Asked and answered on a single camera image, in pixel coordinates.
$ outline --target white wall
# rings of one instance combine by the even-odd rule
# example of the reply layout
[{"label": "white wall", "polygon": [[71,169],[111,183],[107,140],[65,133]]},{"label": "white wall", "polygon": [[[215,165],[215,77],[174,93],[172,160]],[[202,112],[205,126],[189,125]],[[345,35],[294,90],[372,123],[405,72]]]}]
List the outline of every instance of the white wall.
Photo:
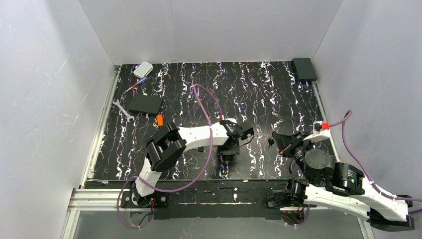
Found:
[{"label": "white wall", "polygon": [[[375,182],[395,194],[422,198],[422,2],[344,0],[313,63],[327,117],[346,124],[349,146]],[[354,163],[333,136],[341,158]],[[416,208],[421,203],[415,202]],[[376,238],[421,238],[412,232]]]},{"label": "white wall", "polygon": [[342,0],[80,0],[115,65],[313,57]]},{"label": "white wall", "polygon": [[0,2],[0,238],[59,238],[113,75],[77,0]]}]

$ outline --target small white box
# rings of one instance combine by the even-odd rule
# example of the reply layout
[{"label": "small white box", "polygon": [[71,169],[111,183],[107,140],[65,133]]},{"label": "small white box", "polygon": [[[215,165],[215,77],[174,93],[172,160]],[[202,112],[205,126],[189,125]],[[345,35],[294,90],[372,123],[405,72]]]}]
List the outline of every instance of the small white box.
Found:
[{"label": "small white box", "polygon": [[144,61],[133,71],[133,74],[138,78],[142,78],[148,75],[151,71],[152,65]]}]

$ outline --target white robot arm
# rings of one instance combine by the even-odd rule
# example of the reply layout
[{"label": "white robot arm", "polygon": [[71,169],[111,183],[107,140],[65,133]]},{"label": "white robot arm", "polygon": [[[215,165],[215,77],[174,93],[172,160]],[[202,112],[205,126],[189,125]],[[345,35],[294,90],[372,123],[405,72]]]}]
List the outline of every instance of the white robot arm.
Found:
[{"label": "white robot arm", "polygon": [[[245,140],[254,134],[247,123],[236,124],[221,120],[211,126],[213,145],[218,146],[218,154],[234,156],[239,154],[239,140]],[[176,164],[179,157],[193,148],[210,144],[210,127],[176,127],[173,122],[165,124],[147,144],[147,155],[139,174],[147,183],[155,186],[161,173]],[[135,181],[135,196],[145,197],[154,193],[154,189],[145,185],[139,178]]]},{"label": "white robot arm", "polygon": [[[274,131],[272,136],[280,154],[294,158],[307,180],[291,180],[281,197],[285,201],[280,205],[294,199],[301,204],[324,206],[354,215],[384,231],[415,229],[414,220],[408,212],[408,207],[412,206],[410,201],[382,196],[361,170],[347,163],[337,162],[334,156],[313,147],[313,143],[331,137],[327,123],[314,122],[311,134],[300,132],[282,135]],[[325,187],[315,186],[321,182],[324,182]],[[380,190],[397,197],[384,189]]]}]

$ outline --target black mat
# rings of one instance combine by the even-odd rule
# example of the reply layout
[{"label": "black mat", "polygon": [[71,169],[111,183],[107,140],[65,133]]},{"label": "black mat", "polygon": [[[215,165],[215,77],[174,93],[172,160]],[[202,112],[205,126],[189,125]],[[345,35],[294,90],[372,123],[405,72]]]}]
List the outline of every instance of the black mat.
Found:
[{"label": "black mat", "polygon": [[[322,120],[312,85],[295,82],[290,62],[241,62],[241,63],[174,63],[154,64],[148,80],[137,90],[123,94],[137,78],[133,70],[137,65],[123,65],[113,99],[119,99],[127,108],[136,94],[163,97],[164,122],[194,127],[207,125],[195,96],[192,84],[201,84],[214,92],[226,118],[244,120],[254,125],[255,138],[241,148],[240,155],[232,161],[221,161],[216,155],[207,167],[203,179],[258,179],[293,178],[289,174],[290,160],[277,155],[277,149],[268,148],[267,139],[271,124],[280,133],[292,134],[299,130],[311,131],[315,120]],[[205,92],[202,102],[217,122],[218,109]],[[94,179],[123,180],[138,175],[144,161],[145,142],[156,131],[155,117],[135,115],[135,122],[128,123],[115,105],[107,119],[102,145],[95,165]],[[318,147],[333,154],[328,140]],[[203,167],[205,152],[190,150],[171,170],[162,174],[163,179],[193,179]]]}]

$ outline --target wrench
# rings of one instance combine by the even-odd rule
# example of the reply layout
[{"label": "wrench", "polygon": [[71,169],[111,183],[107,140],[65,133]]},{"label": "wrench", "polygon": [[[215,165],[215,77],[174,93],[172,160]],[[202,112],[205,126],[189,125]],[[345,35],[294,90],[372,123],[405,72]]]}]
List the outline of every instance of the wrench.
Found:
[{"label": "wrench", "polygon": [[123,112],[123,114],[126,115],[127,117],[127,121],[130,123],[130,120],[135,120],[135,117],[131,116],[127,111],[125,111],[123,109],[123,107],[120,105],[120,102],[118,99],[116,99],[115,101],[113,101],[113,104],[117,105],[117,107],[119,107],[119,109]]}]

